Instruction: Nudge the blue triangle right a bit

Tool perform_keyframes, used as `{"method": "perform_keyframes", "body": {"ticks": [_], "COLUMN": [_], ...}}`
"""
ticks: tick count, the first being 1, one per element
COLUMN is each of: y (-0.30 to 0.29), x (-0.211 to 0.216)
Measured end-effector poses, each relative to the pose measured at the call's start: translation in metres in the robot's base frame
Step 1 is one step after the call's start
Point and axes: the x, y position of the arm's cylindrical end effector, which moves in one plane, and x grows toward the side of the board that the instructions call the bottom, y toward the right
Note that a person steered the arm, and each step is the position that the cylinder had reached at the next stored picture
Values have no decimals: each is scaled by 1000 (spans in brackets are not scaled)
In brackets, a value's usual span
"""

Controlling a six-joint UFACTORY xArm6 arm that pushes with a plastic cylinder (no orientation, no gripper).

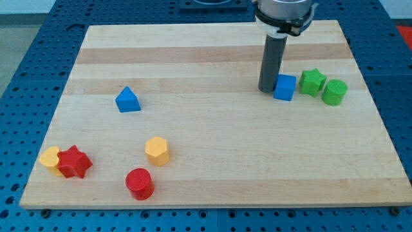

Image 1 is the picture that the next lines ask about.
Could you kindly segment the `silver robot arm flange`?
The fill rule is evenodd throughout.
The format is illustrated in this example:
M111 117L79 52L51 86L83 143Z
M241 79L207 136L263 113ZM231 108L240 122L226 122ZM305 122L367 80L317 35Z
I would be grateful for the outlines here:
M256 24L275 39L297 37L311 25L317 7L312 0L257 0Z

